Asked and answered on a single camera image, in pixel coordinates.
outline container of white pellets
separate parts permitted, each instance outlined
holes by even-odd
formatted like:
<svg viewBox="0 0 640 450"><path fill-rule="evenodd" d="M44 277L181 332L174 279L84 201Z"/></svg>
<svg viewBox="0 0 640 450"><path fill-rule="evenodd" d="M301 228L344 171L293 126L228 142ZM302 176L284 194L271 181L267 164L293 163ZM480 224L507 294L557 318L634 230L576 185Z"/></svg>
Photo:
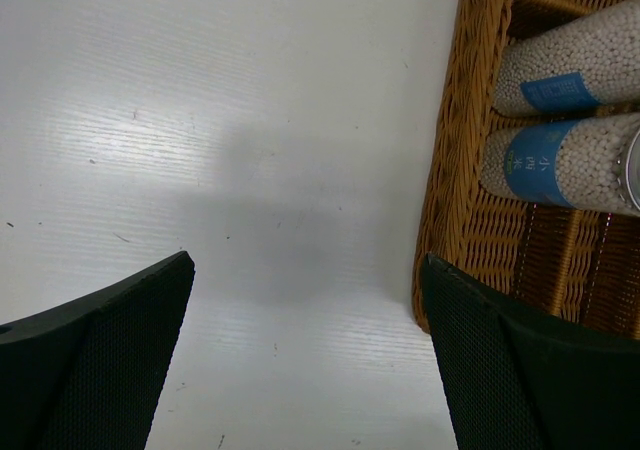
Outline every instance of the container of white pellets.
<svg viewBox="0 0 640 450"><path fill-rule="evenodd" d="M505 49L494 108L508 117L640 100L640 0Z"/></svg>
<svg viewBox="0 0 640 450"><path fill-rule="evenodd" d="M500 130L481 184L528 202L640 216L640 113Z"/></svg>

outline black object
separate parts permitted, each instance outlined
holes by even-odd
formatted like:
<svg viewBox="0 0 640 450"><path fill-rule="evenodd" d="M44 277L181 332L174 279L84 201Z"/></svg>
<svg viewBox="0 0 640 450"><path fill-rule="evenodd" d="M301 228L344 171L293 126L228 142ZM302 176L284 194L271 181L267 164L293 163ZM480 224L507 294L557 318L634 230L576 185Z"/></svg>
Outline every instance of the black object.
<svg viewBox="0 0 640 450"><path fill-rule="evenodd" d="M181 252L0 326L0 449L144 449L194 274Z"/></svg>
<svg viewBox="0 0 640 450"><path fill-rule="evenodd" d="M640 342L542 313L434 255L422 283L461 450L640 448Z"/></svg>

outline wicker basket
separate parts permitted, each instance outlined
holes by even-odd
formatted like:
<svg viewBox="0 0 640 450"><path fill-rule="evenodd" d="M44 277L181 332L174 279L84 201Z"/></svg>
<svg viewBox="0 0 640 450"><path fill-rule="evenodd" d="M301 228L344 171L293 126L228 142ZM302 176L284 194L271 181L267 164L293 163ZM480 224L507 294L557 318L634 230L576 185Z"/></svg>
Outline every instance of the wicker basket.
<svg viewBox="0 0 640 450"><path fill-rule="evenodd" d="M640 338L640 218L505 200L479 184L490 132L550 120L491 109L505 46L620 1L460 0L414 268L414 312L425 331L419 269L434 252L547 313Z"/></svg>

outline metal lid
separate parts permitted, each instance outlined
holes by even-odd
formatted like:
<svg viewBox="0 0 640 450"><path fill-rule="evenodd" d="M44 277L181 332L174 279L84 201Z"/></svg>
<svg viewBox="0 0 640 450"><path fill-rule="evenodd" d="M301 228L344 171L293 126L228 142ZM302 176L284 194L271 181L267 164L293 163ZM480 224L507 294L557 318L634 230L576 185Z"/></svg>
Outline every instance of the metal lid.
<svg viewBox="0 0 640 450"><path fill-rule="evenodd" d="M620 180L636 209L640 210L640 131L629 142L622 156Z"/></svg>

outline white surface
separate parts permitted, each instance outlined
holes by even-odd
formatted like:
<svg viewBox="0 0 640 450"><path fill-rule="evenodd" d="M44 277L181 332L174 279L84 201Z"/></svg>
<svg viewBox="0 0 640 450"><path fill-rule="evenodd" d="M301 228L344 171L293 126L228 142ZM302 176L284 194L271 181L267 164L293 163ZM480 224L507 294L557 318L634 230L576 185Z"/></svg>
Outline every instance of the white surface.
<svg viewBox="0 0 640 450"><path fill-rule="evenodd" d="M149 449L454 448L409 289L455 8L0 0L0 321L185 248Z"/></svg>

